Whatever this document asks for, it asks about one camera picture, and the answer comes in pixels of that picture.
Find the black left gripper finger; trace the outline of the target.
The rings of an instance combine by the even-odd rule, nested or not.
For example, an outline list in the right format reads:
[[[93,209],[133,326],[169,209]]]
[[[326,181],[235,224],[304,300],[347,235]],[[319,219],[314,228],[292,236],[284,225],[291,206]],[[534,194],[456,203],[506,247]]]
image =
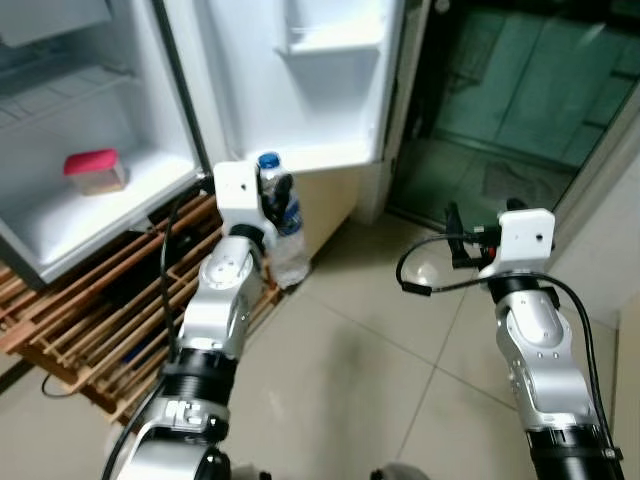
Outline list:
[[[294,179],[289,173],[274,172],[268,178],[268,218],[285,219],[294,198]]]

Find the clear blue capped water bottle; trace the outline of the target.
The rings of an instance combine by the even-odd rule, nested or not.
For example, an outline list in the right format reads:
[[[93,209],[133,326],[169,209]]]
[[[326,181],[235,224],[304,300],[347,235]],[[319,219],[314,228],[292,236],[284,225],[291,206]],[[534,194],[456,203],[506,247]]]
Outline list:
[[[274,172],[288,173],[283,168],[282,159],[276,152],[264,152],[259,156],[260,178],[262,180],[262,201],[268,205],[268,178]],[[275,283],[282,289],[293,288],[310,274],[310,260],[305,237],[303,237],[303,219],[300,211],[300,197],[294,188],[294,198],[289,205],[287,218],[279,220],[279,238],[270,248],[271,274]]]

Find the grey fridge door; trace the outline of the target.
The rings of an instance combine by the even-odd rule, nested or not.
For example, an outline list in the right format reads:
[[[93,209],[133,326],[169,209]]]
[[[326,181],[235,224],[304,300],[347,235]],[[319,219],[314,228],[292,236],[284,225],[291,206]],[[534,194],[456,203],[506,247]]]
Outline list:
[[[212,163],[264,152],[294,174],[380,163],[402,1],[379,52],[285,58],[275,0],[157,0]]]

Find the white fridge door shelf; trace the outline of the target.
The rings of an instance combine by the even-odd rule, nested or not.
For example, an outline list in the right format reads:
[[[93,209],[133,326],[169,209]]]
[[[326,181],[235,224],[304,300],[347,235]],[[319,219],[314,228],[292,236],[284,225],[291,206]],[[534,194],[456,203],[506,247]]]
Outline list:
[[[276,51],[289,56],[383,50],[402,0],[275,0]]]

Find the grey steel fridge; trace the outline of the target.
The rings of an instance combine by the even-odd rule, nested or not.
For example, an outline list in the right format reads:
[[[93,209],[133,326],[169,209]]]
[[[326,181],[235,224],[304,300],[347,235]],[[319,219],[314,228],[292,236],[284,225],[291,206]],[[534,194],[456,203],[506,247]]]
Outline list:
[[[134,79],[40,122],[0,132],[0,261],[42,288],[177,197],[212,163],[157,0],[106,0],[109,22],[10,47],[0,74],[41,61],[129,70]],[[73,154],[115,148],[125,188],[83,196],[63,175]]]

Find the translucent fridge compartment cover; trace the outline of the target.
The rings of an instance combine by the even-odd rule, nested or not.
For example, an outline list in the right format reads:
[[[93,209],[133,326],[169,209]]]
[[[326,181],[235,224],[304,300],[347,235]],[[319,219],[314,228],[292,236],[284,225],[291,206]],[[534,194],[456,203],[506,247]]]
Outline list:
[[[111,18],[106,0],[0,0],[0,44],[26,46]]]

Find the white topped beige cabinet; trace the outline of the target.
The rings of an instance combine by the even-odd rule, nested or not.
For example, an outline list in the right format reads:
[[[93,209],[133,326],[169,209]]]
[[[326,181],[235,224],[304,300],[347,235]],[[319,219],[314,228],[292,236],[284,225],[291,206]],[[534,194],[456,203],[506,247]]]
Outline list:
[[[362,175],[362,168],[294,175],[308,256],[314,257],[355,210]]]

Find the green glass sliding door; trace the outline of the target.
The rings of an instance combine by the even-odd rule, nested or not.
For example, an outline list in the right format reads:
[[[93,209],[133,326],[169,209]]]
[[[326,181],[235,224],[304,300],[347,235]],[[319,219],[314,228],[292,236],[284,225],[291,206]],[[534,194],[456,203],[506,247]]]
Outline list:
[[[428,227],[557,209],[634,91],[640,0],[422,0],[387,205]]]

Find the red lidded clear container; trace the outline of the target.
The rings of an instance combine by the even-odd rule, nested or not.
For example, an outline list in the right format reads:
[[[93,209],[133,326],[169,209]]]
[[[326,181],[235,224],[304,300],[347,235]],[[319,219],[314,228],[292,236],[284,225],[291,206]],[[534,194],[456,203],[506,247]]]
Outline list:
[[[125,169],[115,148],[82,152],[67,157],[63,175],[83,196],[106,195],[125,188]]]

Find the brown wooden slat rack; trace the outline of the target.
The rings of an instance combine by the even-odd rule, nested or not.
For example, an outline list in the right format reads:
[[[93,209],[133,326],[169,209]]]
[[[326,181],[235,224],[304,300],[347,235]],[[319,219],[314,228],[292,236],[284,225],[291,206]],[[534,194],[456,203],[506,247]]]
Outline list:
[[[178,211],[161,276],[165,225],[119,236],[41,291],[0,261],[0,353],[32,362],[109,420],[128,422],[166,361],[164,294],[182,314],[198,266],[221,238],[214,198],[192,198]]]

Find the grey right robot foot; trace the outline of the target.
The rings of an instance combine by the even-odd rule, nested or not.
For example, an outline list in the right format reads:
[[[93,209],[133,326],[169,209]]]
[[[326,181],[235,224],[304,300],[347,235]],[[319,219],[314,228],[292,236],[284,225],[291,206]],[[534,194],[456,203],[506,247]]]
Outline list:
[[[390,462],[370,472],[369,480],[430,480],[421,468]]]

